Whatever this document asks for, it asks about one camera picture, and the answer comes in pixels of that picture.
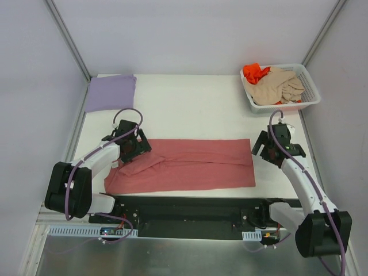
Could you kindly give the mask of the pink t shirt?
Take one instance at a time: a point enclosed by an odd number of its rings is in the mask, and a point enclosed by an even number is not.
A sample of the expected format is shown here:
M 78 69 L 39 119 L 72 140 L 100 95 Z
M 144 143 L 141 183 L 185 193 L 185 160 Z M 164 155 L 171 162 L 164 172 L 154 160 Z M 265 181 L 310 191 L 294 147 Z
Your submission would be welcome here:
M 254 187 L 250 140 L 151 139 L 152 148 L 111 168 L 108 194 Z

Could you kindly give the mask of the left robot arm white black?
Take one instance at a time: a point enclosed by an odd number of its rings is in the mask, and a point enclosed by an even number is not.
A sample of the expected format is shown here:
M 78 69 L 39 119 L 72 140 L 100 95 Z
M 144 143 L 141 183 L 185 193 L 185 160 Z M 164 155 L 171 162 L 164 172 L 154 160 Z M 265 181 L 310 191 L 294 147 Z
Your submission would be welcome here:
M 62 213 L 67 220 L 101 212 L 108 223 L 117 223 L 121 209 L 110 195 L 94 194 L 93 179 L 114 162 L 123 164 L 150 152 L 151 146 L 140 125 L 121 120 L 110 135 L 88 154 L 72 162 L 57 162 L 51 173 L 44 205 Z

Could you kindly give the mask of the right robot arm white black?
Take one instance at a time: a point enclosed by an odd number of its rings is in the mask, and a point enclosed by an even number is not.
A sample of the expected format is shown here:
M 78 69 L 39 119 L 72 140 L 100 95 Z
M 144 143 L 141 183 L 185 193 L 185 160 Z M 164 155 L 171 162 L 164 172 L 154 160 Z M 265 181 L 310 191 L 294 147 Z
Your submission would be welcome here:
M 306 153 L 299 144 L 291 142 L 287 124 L 269 124 L 261 131 L 253 155 L 277 166 L 292 184 L 302 207 L 296 211 L 280 198 L 265 199 L 257 211 L 261 225 L 275 223 L 294 235 L 299 253 L 305 257 L 343 255 L 348 246 L 352 218 L 340 211 L 311 176 Z

